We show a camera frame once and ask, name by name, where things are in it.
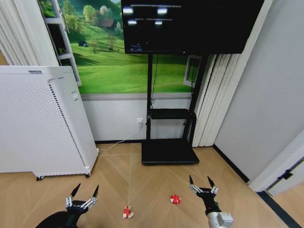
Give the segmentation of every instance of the white air purifier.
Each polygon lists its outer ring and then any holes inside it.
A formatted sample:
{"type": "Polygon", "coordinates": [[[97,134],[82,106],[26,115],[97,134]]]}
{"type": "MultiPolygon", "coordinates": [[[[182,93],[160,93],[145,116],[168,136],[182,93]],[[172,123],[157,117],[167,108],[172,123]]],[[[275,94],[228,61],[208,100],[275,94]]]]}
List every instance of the white air purifier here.
{"type": "Polygon", "coordinates": [[[98,155],[67,66],[0,66],[0,172],[86,174],[98,155]]]}

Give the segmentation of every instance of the door hinge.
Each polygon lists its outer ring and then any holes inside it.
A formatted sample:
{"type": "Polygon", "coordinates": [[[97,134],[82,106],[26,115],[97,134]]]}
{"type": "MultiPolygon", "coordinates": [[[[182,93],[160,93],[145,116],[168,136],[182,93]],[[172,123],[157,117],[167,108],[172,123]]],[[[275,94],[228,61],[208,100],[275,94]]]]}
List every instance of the door hinge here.
{"type": "Polygon", "coordinates": [[[285,173],[283,173],[282,176],[278,177],[278,179],[284,178],[285,180],[287,180],[288,178],[290,178],[293,175],[290,171],[291,170],[286,170],[285,173]]]}

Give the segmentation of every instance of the red object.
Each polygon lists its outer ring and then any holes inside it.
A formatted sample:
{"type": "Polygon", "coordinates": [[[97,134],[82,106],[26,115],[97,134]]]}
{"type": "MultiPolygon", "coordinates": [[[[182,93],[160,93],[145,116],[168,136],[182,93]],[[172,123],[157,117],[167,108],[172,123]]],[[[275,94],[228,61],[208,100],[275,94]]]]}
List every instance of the red object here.
{"type": "Polygon", "coordinates": [[[133,212],[131,212],[131,206],[126,206],[124,209],[123,209],[123,218],[125,219],[130,219],[133,217],[133,212]]]}
{"type": "Polygon", "coordinates": [[[170,202],[174,204],[181,203],[181,198],[178,195],[171,195],[170,202]]]}

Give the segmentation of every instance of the vertical blind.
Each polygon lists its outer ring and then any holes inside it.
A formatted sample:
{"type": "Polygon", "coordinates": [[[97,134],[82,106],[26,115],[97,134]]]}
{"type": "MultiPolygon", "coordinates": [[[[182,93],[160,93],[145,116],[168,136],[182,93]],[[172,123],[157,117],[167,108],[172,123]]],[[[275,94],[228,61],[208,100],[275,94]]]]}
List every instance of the vertical blind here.
{"type": "Polygon", "coordinates": [[[272,2],[265,0],[242,54],[209,57],[196,107],[193,147],[213,145],[272,2]]]}
{"type": "Polygon", "coordinates": [[[1,0],[0,20],[0,50],[9,65],[58,66],[36,0],[1,0]]]}

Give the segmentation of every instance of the television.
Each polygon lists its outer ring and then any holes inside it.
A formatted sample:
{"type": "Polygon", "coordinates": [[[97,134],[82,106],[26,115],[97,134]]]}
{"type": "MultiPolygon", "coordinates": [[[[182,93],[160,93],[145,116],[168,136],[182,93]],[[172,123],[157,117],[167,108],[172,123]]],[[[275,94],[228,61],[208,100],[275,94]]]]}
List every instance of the television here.
{"type": "Polygon", "coordinates": [[[263,0],[122,0],[126,53],[242,53],[263,0]]]}

